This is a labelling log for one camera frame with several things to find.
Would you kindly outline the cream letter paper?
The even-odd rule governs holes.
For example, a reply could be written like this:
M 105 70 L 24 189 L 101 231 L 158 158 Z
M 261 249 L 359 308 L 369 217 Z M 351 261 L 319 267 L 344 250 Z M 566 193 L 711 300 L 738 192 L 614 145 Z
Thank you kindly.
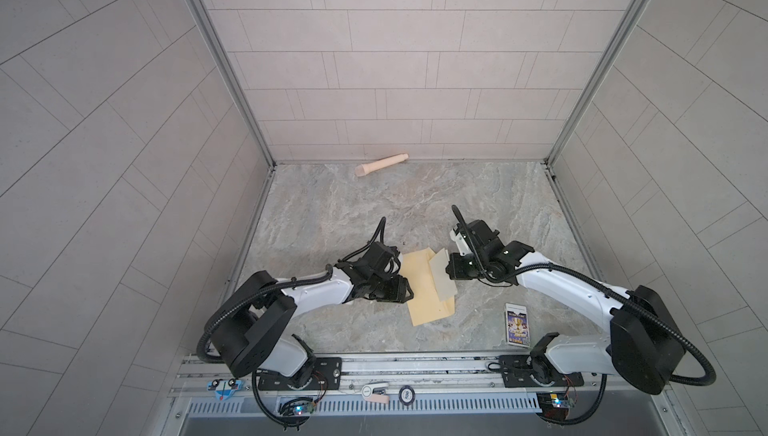
M 449 252 L 445 248 L 438 251 L 429 260 L 433 283 L 440 302 L 451 301 L 457 295 L 456 284 L 450 279 L 447 272 L 449 263 Z

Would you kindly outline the yellow manila envelope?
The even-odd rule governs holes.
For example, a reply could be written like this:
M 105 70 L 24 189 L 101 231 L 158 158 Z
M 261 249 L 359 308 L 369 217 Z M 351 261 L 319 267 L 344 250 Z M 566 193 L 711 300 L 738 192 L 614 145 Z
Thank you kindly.
M 429 266 L 429 260 L 435 254 L 431 248 L 426 248 L 399 257 L 399 274 L 409 281 L 414 292 L 414 298 L 407 302 L 414 327 L 455 314 L 455 297 L 448 302 L 440 302 L 438 299 Z

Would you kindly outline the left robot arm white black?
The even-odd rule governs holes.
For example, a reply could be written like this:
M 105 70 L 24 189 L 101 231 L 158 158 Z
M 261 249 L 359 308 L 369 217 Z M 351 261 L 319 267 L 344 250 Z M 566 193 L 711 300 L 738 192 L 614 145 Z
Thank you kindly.
M 300 337 L 285 335 L 291 321 L 356 299 L 407 303 L 414 292 L 400 269 L 397 248 L 373 241 L 317 275 L 278 280 L 259 271 L 208 319 L 196 355 L 226 365 L 236 378 L 276 373 L 302 387 L 313 377 L 316 356 Z

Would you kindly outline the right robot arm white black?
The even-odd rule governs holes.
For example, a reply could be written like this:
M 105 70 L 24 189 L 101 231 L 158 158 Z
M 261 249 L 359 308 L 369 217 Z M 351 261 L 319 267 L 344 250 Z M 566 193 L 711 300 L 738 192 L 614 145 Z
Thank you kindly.
M 562 386 L 578 373 L 618 375 L 656 395 L 683 359 L 684 347 L 670 334 L 675 323 L 654 291 L 630 291 L 579 276 L 527 244 L 503 244 L 482 220 L 457 224 L 450 238 L 457 247 L 446 267 L 450 279 L 537 291 L 598 327 L 598 333 L 587 336 L 551 332 L 542 337 L 522 365 L 533 383 Z

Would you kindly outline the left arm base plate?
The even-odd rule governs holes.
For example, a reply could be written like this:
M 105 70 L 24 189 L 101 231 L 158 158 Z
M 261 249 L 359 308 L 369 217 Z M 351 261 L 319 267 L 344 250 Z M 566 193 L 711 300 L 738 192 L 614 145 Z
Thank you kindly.
M 260 371 L 259 391 L 321 391 L 338 390 L 342 370 L 340 357 L 310 358 L 293 376 Z

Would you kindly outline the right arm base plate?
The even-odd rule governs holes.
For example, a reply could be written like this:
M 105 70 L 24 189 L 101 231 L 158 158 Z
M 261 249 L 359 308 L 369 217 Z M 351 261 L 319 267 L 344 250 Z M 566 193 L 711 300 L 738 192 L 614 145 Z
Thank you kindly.
M 497 359 L 506 388 L 581 387 L 581 373 L 559 373 L 544 357 L 529 354 L 501 355 Z

